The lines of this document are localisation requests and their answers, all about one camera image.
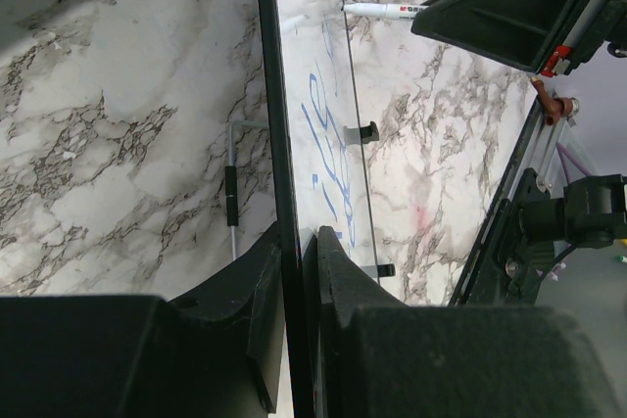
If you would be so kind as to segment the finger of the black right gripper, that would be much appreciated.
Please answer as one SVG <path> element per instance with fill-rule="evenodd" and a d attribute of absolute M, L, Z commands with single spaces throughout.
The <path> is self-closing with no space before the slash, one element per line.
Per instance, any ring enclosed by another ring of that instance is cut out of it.
<path fill-rule="evenodd" d="M 428 0 L 410 31 L 509 67 L 539 72 L 583 0 Z"/>

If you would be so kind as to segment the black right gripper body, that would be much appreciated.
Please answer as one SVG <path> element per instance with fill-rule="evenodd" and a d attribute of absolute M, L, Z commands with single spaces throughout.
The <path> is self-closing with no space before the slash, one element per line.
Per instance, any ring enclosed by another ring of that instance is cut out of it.
<path fill-rule="evenodd" d="M 573 0 L 558 24 L 554 49 L 541 69 L 544 77 L 568 75 L 605 46 L 615 59 L 626 57 L 626 0 Z"/>

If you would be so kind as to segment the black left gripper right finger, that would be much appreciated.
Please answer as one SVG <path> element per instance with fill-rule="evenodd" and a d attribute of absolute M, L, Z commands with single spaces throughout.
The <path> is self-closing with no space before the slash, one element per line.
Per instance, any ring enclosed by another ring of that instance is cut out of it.
<path fill-rule="evenodd" d="M 618 417 L 591 342 L 545 307 L 408 306 L 317 235 L 321 417 Z"/>

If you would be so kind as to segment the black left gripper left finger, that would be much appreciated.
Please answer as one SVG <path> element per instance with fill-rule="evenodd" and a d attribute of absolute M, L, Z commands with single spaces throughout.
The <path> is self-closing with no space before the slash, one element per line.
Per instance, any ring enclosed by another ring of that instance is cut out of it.
<path fill-rule="evenodd" d="M 275 227 L 166 301 L 5 297 L 5 417 L 266 417 L 277 407 L 284 313 Z"/>

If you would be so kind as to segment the white marker pen blue cap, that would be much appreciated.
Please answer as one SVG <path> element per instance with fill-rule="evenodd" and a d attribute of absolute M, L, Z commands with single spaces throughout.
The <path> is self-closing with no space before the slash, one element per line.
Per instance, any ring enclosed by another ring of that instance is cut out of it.
<path fill-rule="evenodd" d="M 423 5 L 379 3 L 353 3 L 342 7 L 342 11 L 347 14 L 393 21 L 412 21 L 425 9 Z"/>

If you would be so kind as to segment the white whiteboard with black rim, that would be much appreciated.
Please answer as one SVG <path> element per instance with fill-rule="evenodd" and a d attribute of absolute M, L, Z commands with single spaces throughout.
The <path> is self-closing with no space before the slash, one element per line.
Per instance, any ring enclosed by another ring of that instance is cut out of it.
<path fill-rule="evenodd" d="M 293 413 L 316 413 L 309 258 L 320 227 L 377 276 L 344 0 L 259 0 Z"/>

